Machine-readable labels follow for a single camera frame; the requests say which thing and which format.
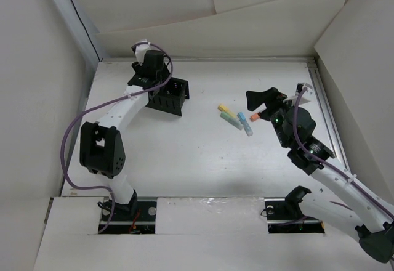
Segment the orange capped lead case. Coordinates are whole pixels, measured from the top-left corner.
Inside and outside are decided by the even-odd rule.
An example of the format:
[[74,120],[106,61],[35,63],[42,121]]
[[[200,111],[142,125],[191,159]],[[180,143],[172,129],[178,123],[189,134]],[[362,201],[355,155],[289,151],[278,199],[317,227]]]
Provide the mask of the orange capped lead case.
[[253,114],[253,115],[250,116],[251,122],[255,122],[255,121],[257,121],[258,119],[260,119],[260,113],[255,113],[255,114]]

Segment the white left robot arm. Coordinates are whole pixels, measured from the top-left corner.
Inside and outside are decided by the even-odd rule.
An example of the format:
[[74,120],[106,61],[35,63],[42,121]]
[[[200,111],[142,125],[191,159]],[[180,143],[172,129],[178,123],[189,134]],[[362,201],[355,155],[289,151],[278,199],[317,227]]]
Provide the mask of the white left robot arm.
[[137,194],[121,172],[126,163],[122,133],[170,75],[166,60],[169,57],[159,50],[145,51],[143,61],[132,64],[135,75],[125,88],[126,98],[114,103],[98,121],[81,126],[79,162],[114,194],[100,207],[110,211],[114,206],[114,213],[126,220],[137,213]]

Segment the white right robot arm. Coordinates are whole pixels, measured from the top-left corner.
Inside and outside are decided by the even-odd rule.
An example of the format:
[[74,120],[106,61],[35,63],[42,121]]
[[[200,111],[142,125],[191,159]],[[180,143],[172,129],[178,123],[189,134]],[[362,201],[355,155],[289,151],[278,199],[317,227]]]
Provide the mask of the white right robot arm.
[[321,199],[309,188],[297,186],[282,200],[281,206],[265,208],[267,218],[280,212],[287,226],[314,218],[352,237],[374,260],[393,260],[393,205],[367,188],[335,157],[324,143],[313,136],[316,122],[308,110],[299,105],[311,87],[297,86],[296,94],[288,97],[272,87],[263,92],[247,91],[247,108],[254,111],[261,105],[259,118],[272,124],[279,143],[288,149],[291,163],[306,175],[326,186],[343,203]]

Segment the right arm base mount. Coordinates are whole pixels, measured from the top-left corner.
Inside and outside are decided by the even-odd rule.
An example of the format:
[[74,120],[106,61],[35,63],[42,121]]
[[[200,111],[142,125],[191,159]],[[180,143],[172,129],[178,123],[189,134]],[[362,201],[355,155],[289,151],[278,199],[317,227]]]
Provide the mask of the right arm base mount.
[[310,193],[310,189],[298,186],[285,197],[264,198],[260,216],[266,219],[269,234],[325,234],[323,223],[304,215],[300,209],[303,197]]

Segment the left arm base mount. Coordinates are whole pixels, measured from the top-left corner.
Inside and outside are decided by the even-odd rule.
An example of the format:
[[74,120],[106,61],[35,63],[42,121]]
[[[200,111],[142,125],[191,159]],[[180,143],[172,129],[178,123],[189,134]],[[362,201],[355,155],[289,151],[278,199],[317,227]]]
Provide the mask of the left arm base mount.
[[101,209],[99,234],[155,234],[157,198],[138,197],[133,194],[128,204],[115,204],[115,211],[110,218],[111,200],[99,201]]

